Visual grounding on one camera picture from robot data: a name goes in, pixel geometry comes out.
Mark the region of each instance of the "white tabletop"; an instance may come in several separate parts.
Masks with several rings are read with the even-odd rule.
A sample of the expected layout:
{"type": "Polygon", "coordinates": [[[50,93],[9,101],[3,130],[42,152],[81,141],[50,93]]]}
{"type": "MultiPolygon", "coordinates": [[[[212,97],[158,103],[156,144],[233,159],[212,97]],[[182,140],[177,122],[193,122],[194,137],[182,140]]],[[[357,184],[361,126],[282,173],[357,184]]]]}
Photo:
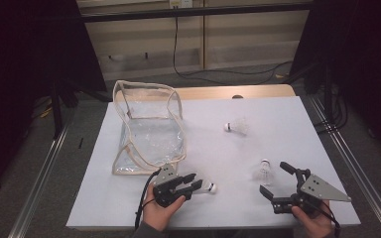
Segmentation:
{"type": "MultiPolygon", "coordinates": [[[[345,192],[299,97],[184,100],[188,155],[179,173],[197,172],[218,186],[216,194],[198,194],[174,215],[170,229],[269,228],[297,224],[292,214],[274,214],[254,178],[263,159],[272,163],[268,188],[276,196],[296,192],[296,178],[284,161],[310,169],[345,192]],[[245,117],[249,133],[223,130],[224,123],[245,117]]],[[[81,188],[66,226],[80,230],[132,229],[146,176],[114,176],[121,120],[109,103],[81,188]]],[[[332,201],[342,226],[360,224],[352,204],[332,201]]]]}

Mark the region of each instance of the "human hand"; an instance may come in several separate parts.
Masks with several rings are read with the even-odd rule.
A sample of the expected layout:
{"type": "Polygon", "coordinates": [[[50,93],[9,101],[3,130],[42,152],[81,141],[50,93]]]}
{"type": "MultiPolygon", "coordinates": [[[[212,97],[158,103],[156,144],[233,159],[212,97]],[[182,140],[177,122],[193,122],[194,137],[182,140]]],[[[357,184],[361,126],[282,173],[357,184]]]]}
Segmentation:
{"type": "Polygon", "coordinates": [[[144,221],[158,231],[163,231],[169,224],[172,215],[185,203],[184,196],[179,197],[168,207],[159,205],[153,194],[154,185],[151,183],[147,188],[147,196],[144,203],[144,221]]]}
{"type": "MultiPolygon", "coordinates": [[[[330,215],[329,201],[324,200],[320,205],[320,209],[330,215]]],[[[309,217],[305,214],[298,206],[292,207],[293,214],[299,218],[299,220],[305,226],[306,233],[311,238],[325,237],[332,231],[332,225],[330,224],[329,218],[323,214],[316,214],[314,217],[309,217]]]]}

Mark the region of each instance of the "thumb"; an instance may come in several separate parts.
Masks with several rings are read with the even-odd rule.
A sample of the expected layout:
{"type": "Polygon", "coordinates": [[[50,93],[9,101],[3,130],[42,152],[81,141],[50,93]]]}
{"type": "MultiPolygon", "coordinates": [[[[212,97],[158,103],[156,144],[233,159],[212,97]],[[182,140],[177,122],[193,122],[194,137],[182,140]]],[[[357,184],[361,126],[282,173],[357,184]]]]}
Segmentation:
{"type": "Polygon", "coordinates": [[[308,215],[305,214],[298,206],[293,206],[292,211],[293,214],[303,223],[306,228],[309,229],[314,225],[314,223],[311,221],[311,218],[308,217],[308,215]]]}
{"type": "Polygon", "coordinates": [[[175,202],[173,202],[170,206],[166,207],[166,210],[173,215],[181,206],[185,203],[186,198],[182,195],[175,202]]]}

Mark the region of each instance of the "clear plastic bag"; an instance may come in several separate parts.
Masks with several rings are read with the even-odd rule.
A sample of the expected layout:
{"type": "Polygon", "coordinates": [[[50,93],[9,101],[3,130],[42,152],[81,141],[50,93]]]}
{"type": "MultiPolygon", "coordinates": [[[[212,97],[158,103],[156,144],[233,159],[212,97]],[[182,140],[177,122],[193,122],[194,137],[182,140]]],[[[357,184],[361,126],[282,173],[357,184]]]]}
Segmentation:
{"type": "Polygon", "coordinates": [[[122,119],[115,175],[147,175],[185,158],[182,103],[176,91],[156,83],[119,80],[113,104],[122,119]]]}

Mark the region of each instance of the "sleeve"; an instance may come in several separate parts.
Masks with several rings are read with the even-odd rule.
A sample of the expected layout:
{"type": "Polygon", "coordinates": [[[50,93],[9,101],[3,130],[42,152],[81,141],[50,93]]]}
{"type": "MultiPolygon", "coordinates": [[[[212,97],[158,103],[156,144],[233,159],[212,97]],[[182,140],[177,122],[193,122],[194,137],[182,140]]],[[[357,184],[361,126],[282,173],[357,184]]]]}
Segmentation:
{"type": "Polygon", "coordinates": [[[145,221],[141,221],[140,226],[135,231],[132,238],[165,238],[165,235],[154,229],[149,224],[145,223],[145,221]]]}

